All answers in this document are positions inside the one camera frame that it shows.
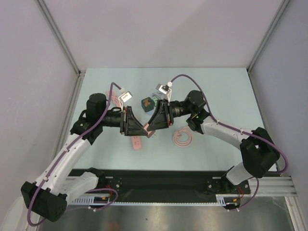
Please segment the dark green cube socket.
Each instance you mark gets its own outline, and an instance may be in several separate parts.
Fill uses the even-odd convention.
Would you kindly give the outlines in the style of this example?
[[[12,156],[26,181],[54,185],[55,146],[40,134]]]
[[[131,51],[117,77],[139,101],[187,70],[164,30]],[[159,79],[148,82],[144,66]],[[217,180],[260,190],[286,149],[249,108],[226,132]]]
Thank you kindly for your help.
[[[152,111],[155,107],[155,103],[152,100],[151,97],[147,97],[141,100],[141,107],[144,110],[144,112]]]

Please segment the brown plug adapter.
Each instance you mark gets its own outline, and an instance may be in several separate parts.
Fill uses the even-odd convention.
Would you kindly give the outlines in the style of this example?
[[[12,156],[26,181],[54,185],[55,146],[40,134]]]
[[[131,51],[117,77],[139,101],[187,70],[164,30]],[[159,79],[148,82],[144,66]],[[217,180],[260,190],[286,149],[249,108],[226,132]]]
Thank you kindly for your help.
[[[146,137],[147,137],[147,138],[150,138],[150,137],[152,137],[152,136],[154,135],[155,130],[149,131],[149,130],[148,130],[148,127],[149,127],[149,124],[146,123],[146,124],[143,126],[143,129],[144,129],[144,130],[146,131],[146,133],[147,133]]]

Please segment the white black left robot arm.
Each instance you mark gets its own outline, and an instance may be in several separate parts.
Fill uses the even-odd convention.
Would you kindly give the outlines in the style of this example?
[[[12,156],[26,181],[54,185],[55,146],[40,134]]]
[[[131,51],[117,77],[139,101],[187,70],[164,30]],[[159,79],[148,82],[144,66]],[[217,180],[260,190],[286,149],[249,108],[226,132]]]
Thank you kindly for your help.
[[[80,157],[94,144],[103,127],[116,127],[125,136],[146,136],[142,124],[136,119],[130,106],[124,103],[132,98],[127,91],[118,97],[119,106],[109,108],[111,97],[102,93],[92,94],[74,123],[65,145],[47,169],[30,183],[26,181],[21,193],[28,209],[27,219],[31,226],[31,212],[55,222],[65,212],[69,203],[87,192],[113,191],[107,185],[105,173],[93,167],[87,169],[71,184],[64,186],[69,173]]]

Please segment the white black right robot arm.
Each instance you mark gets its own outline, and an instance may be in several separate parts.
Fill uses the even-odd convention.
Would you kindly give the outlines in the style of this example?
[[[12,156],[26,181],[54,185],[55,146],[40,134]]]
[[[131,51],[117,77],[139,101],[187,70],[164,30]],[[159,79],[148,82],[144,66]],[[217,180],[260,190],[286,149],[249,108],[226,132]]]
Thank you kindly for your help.
[[[223,176],[222,188],[225,192],[235,192],[240,183],[249,178],[262,178],[280,158],[268,132],[263,128],[252,131],[227,128],[211,117],[205,105],[202,93],[197,90],[190,91],[184,101],[158,100],[145,128],[148,132],[166,129],[173,125],[176,117],[189,115],[186,122],[192,131],[218,138],[241,152],[241,163]]]

